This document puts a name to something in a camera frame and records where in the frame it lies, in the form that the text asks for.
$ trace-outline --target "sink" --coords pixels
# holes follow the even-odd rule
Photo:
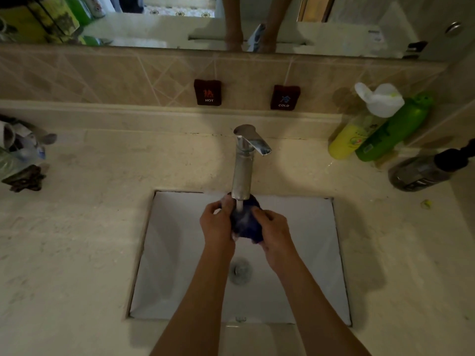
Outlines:
[[[129,315],[170,319],[193,277],[204,247],[199,217],[216,194],[155,193]],[[341,265],[332,199],[256,195],[263,209],[287,217],[300,257],[347,325],[350,310]],[[224,296],[223,322],[294,323],[294,316],[264,251],[236,241]]]

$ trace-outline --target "blue cloth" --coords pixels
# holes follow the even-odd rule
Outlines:
[[[248,200],[243,202],[242,212],[238,212],[234,207],[231,213],[231,228],[239,237],[246,237],[258,244],[264,238],[262,237],[262,227],[252,214],[253,206],[261,208],[257,199],[251,195]]]

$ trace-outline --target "beige stone countertop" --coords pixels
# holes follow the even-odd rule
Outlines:
[[[82,135],[48,147],[40,192],[0,187],[2,355],[147,355],[165,323],[124,313],[153,191],[231,187],[231,136]],[[252,192],[335,198],[352,330],[373,356],[471,354],[473,173],[410,194],[324,141],[268,141]],[[304,353],[295,326],[229,325],[220,354]]]

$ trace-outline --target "mirror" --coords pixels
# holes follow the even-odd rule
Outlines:
[[[452,61],[475,0],[1,0],[0,41]]]

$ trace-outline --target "chrome faucet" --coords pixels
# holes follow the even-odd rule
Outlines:
[[[253,125],[240,125],[234,129],[237,137],[236,163],[234,164],[233,188],[231,196],[236,200],[247,200],[251,194],[252,162],[254,150],[262,156],[272,149],[256,132]]]

